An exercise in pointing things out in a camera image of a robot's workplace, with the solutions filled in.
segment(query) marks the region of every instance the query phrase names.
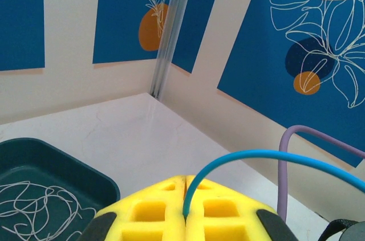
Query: yellow sponge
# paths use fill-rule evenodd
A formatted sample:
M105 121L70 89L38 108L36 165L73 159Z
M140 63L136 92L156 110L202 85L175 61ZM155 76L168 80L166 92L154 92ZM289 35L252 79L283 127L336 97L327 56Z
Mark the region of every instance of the yellow sponge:
M185 224L184 197L193 179L173 177L100 210L95 218L116 214L105 241L271 241L256 214L275 213L271 207L207 179Z

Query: white string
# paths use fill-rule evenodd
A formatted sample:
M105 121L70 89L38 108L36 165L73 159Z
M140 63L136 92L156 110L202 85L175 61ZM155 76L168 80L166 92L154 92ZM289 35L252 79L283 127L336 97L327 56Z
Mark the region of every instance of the white string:
M16 223L13 225L13 229L7 228L5 226L1 226L4 230L11 232L19 237L22 241L29 241L31 240L37 240L37 241L52 241L55 238L57 238L60 234L62 234L67 227L72 223L74 218L78 215L81 219L82 216L79 214L79 211L84 210L92 210L94 212L94 216L96 214L96 210L94 208L88 207L88 208L82 208L80 203L78 202L76 196L73 195L73 193L67 191L66 189L59 187L59 186L49 186L45 187L43 185L34 184L30 181L22 181L7 185L0 185L0 194L4 191L11 189L13 187L19 187L24 186L24 189L22 187L22 191L17 195L17 197L13 200L6 200L3 202L0 202L1 205L5 204L11 204L13 206L12 210L4 211L0 213L0 219L1 218L8 218L15 215L23 215L27 220L28 223ZM33 199L21 199L21 196L28 190L28 188L31 189L38 189L42 188L44 189L44 195L39 198L33 198ZM58 198L63 203L65 203L68 207L68 211L70 213L70 216L62 223L62 225L54 232L54 233L47 233L47 236L45 238L40 238L38 235L44 230L44 228L47 226L49 220L50 220L50 213L47 207L48 200L50 198ZM25 203L27 204L25 207L20 208L19 204ZM35 228L35 222L37 221L37 224L39 224L39 220L37 220L36 215L40 213L41 211L46 213L46 221L38 227L38 229ZM21 231L21 228L29 228L30 232L24 232ZM80 231L74 231L67 239L66 241L69 241L72 236L75 234L80 234Z

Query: orange oval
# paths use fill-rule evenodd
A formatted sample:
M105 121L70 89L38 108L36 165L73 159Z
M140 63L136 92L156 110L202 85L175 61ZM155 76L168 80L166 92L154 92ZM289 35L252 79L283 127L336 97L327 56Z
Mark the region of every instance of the orange oval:
M313 95L321 87L321 80L311 71L298 74L294 79L294 89L303 95Z
M138 39L141 47L146 51L156 51L159 49L161 33L167 14L168 5L159 4L157 10L161 14L160 30L157 23L157 16L154 9L150 9L142 18L139 26Z

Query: marble surface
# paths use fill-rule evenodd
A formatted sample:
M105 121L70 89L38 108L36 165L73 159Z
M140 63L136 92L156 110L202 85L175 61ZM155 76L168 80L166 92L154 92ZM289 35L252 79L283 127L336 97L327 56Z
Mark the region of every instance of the marble surface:
M228 153L147 93L0 125L0 141L18 137L43 140L106 174L121 197L196 174ZM208 178L276 208L276 185L242 161ZM328 223L290 197L287 224L300 241L317 241Z

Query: white wall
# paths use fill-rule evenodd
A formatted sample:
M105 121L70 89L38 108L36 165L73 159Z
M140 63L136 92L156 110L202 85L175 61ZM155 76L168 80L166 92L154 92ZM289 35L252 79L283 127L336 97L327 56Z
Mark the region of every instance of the white wall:
M155 60L93 66L98 0L44 0L46 68L0 72L0 124L147 92Z
M163 103L228 150L278 149L284 127L217 90L250 0L216 0L191 75L172 66ZM350 169L302 138L289 151L350 170L365 179L365 164ZM251 160L249 165L277 182L277 162ZM289 165L290 194L327 219L365 220L365 196L322 172Z

